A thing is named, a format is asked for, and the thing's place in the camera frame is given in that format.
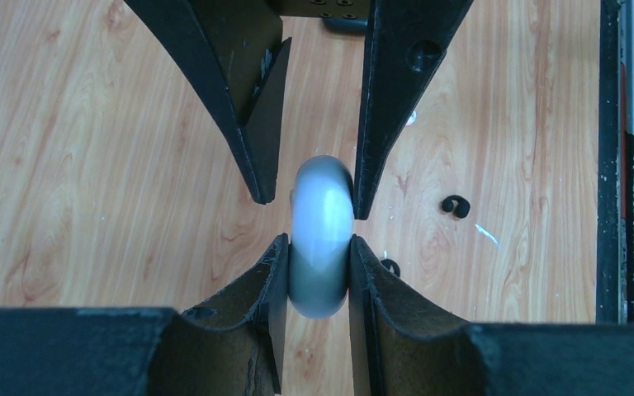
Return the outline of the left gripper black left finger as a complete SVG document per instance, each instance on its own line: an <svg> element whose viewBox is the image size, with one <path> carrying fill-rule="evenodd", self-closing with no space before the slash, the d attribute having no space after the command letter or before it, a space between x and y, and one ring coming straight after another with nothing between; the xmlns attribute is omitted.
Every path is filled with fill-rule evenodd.
<svg viewBox="0 0 634 396"><path fill-rule="evenodd" d="M0 308L0 395L274 395L282 388L288 238L183 311Z"/></svg>

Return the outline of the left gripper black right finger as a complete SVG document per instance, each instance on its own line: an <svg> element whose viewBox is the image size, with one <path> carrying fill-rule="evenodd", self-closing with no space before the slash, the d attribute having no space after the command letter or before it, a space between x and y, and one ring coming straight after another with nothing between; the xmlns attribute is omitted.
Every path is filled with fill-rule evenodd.
<svg viewBox="0 0 634 396"><path fill-rule="evenodd" d="M357 395L634 395L634 326L472 323L349 253Z"/></svg>

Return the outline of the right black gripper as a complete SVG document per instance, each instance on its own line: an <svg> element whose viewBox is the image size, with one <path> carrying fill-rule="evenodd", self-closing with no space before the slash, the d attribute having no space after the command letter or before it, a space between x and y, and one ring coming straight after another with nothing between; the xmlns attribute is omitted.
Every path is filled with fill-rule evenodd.
<svg viewBox="0 0 634 396"><path fill-rule="evenodd" d="M129 1L224 135L253 198L274 200L291 40L278 16L365 35L353 213L368 218L386 160L471 0Z"/></svg>

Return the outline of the white earbud charging case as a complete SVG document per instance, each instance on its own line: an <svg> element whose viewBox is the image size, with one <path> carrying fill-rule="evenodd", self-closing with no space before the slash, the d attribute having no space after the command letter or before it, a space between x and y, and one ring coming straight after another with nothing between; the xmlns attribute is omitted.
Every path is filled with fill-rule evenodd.
<svg viewBox="0 0 634 396"><path fill-rule="evenodd" d="M324 319L337 313L348 288L352 237L352 178L335 157L307 160L291 191L289 299L298 313Z"/></svg>

